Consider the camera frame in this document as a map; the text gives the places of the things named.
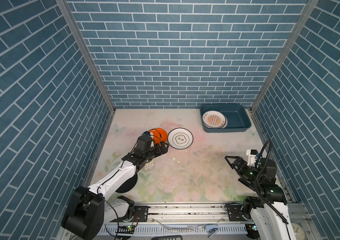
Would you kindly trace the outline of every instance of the metal rail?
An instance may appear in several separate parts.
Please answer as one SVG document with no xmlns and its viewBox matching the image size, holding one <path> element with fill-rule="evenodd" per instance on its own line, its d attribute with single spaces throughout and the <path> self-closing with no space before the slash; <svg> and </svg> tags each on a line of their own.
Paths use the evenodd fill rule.
<svg viewBox="0 0 340 240">
<path fill-rule="evenodd" d="M 293 27 L 288 39 L 286 40 L 285 45 L 283 46 L 281 53 L 278 55 L 272 69 L 269 72 L 269 75 L 266 77 L 265 82 L 260 89 L 260 92 L 258 93 L 254 102 L 251 104 L 250 109 L 252 111 L 255 111 L 255 109 L 260 104 L 262 98 L 266 94 L 266 92 L 269 89 L 270 85 L 272 84 L 275 76 L 277 75 L 278 71 L 280 70 L 283 62 L 285 61 L 290 50 L 292 49 L 295 41 L 297 40 L 298 36 L 300 35 L 303 27 L 305 26 L 310 15 L 312 14 L 314 8 L 317 6 L 318 1 L 319 0 L 308 0 L 308 2 L 306 3 L 305 7 L 302 10 L 300 17 L 298 18 L 296 24 L 294 24 L 294 27 Z"/>
<path fill-rule="evenodd" d="M 107 119 L 107 124 L 106 124 L 105 130 L 102 133 L 102 138 L 101 138 L 101 140 L 100 140 L 100 142 L 98 144 L 97 151 L 96 151 L 96 153 L 95 153 L 95 155 L 93 157 L 93 161 L 91 162 L 90 168 L 89 168 L 89 170 L 87 172 L 86 179 L 83 182 L 83 186 L 84 187 L 87 187 L 87 186 L 89 186 L 91 184 L 91 180 L 93 178 L 94 171 L 95 171 L 95 169 L 97 167 L 97 164 L 98 164 L 99 156 L 100 156 L 100 154 L 102 152 L 102 149 L 103 149 L 103 146 L 105 144 L 107 134 L 110 131 L 110 127 L 111 127 L 111 123 L 112 123 L 113 118 L 114 118 L 114 114 L 115 113 L 110 113 L 110 116 Z"/>
<path fill-rule="evenodd" d="M 148 206 L 147 224 L 233 224 L 253 223 L 245 219 L 230 222 L 225 204 L 233 202 L 148 203 L 136 202 L 136 206 Z M 290 219 L 297 223 L 312 223 L 303 203 L 288 203 Z"/>
<path fill-rule="evenodd" d="M 59 7 L 59 10 L 62 12 L 63 18 L 66 20 L 67 26 L 70 29 L 74 40 L 76 44 L 79 47 L 79 50 L 81 51 L 83 58 L 85 59 L 87 66 L 90 69 L 91 74 L 93 75 L 97 86 L 102 93 L 103 98 L 106 101 L 107 106 L 110 108 L 110 111 L 114 113 L 115 107 L 113 103 L 111 102 L 111 99 L 109 95 L 107 94 L 105 84 L 102 81 L 101 76 L 99 75 L 99 72 L 96 68 L 96 65 L 93 61 L 93 58 L 91 57 L 91 54 L 86 46 L 85 40 L 83 39 L 82 34 L 80 33 L 80 30 L 78 28 L 78 25 L 76 24 L 76 21 L 74 19 L 74 16 L 70 10 L 70 7 L 67 3 L 67 0 L 56 0 L 57 5 Z"/>
</svg>

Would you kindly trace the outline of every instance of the blue plastic tray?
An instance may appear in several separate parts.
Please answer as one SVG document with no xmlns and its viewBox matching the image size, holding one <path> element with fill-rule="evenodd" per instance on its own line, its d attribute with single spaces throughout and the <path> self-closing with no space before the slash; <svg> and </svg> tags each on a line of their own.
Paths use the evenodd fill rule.
<svg viewBox="0 0 340 240">
<path fill-rule="evenodd" d="M 251 127 L 251 122 L 247 113 L 239 104 L 229 103 L 229 104 L 205 104 L 201 108 L 201 121 L 202 116 L 207 111 L 218 111 L 221 112 L 227 118 L 228 124 L 226 128 L 208 128 L 205 127 L 202 121 L 202 126 L 205 132 L 245 132 L 249 127 Z"/>
</svg>

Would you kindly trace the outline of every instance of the white plate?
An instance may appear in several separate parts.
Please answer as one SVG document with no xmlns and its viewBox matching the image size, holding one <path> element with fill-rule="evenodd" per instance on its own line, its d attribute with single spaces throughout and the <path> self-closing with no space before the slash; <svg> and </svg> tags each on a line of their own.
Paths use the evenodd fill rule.
<svg viewBox="0 0 340 240">
<path fill-rule="evenodd" d="M 176 128 L 167 137 L 170 146 L 175 149 L 186 149 L 193 143 L 193 135 L 184 128 Z"/>
<path fill-rule="evenodd" d="M 226 117 L 218 111 L 207 111 L 203 114 L 202 120 L 206 127 L 221 128 L 225 125 Z"/>
<path fill-rule="evenodd" d="M 205 127 L 207 127 L 207 128 L 214 128 L 214 129 L 217 129 L 217 128 L 226 128 L 226 127 L 227 127 L 227 124 L 228 124 L 227 118 L 226 118 L 226 123 L 225 123 L 225 125 L 223 125 L 222 127 L 209 127 L 209 126 L 207 126 L 205 123 L 203 123 L 203 125 L 204 125 Z"/>
<path fill-rule="evenodd" d="M 226 128 L 227 127 L 227 119 L 225 125 L 223 125 L 221 128 Z"/>
</svg>

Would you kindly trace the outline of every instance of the black remote control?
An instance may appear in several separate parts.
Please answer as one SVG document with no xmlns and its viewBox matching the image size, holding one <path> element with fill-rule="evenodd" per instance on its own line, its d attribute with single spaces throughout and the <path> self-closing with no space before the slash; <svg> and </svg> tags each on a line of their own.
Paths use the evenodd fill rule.
<svg viewBox="0 0 340 240">
<path fill-rule="evenodd" d="M 182 240 L 182 236 L 166 236 L 166 237 L 154 237 L 151 240 Z"/>
</svg>

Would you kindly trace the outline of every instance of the robotic arm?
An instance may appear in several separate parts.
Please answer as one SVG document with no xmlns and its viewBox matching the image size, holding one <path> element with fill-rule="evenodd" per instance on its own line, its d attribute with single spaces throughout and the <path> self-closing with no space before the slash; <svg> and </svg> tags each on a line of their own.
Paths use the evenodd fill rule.
<svg viewBox="0 0 340 240">
<path fill-rule="evenodd" d="M 138 180 L 138 171 L 153 158 L 167 153 L 168 147 L 163 141 L 155 143 L 147 132 L 138 137 L 133 151 L 124 156 L 120 164 L 106 177 L 88 188 L 81 186 L 74 191 L 63 216 L 62 227 L 82 239 L 91 240 L 104 222 L 117 217 L 119 220 L 131 219 L 134 201 L 120 196 L 105 208 L 106 200 L 114 192 L 125 193 L 131 190 Z"/>
<path fill-rule="evenodd" d="M 262 153 L 267 144 L 269 149 L 266 158 L 263 158 Z M 275 184 L 277 167 L 269 159 L 272 147 L 273 142 L 268 140 L 259 154 L 257 150 L 248 150 L 246 161 L 238 156 L 226 156 L 225 159 L 240 176 L 239 182 L 258 195 L 244 199 L 242 214 L 245 219 L 254 221 L 261 239 L 296 240 L 285 195 Z"/>
</svg>

